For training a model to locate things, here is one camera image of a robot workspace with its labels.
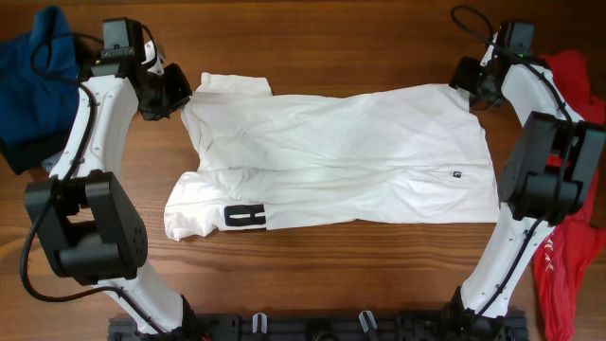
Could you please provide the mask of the white printed t-shirt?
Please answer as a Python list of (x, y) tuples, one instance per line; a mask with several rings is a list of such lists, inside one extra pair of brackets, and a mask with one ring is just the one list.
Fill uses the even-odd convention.
[(484, 129), (468, 94), (446, 84), (331, 98), (204, 73), (182, 120), (200, 164), (165, 206), (175, 241), (215, 230), (499, 215)]

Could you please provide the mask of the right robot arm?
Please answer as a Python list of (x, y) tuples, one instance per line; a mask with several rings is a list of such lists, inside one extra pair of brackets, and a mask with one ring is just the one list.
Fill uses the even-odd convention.
[(487, 51), (464, 57), (449, 83), (470, 104), (502, 100), (522, 127), (497, 182), (499, 218), (472, 274), (444, 307), (443, 340), (506, 340), (514, 327), (508, 301), (539, 245), (584, 204), (605, 144), (605, 132), (564, 100), (546, 61), (532, 54), (535, 27), (505, 21), (472, 36)]

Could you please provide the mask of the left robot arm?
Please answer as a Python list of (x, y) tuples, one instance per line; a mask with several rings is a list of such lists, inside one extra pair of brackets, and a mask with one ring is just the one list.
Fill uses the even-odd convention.
[(102, 29), (102, 49), (76, 79), (79, 107), (62, 155), (47, 180), (27, 187), (27, 243), (39, 242), (55, 275), (76, 281), (82, 296), (104, 293), (131, 317), (130, 330), (112, 328), (110, 339), (206, 340), (205, 324), (150, 265), (146, 227), (118, 180), (132, 118), (169, 117), (190, 86), (145, 25), (124, 17)]

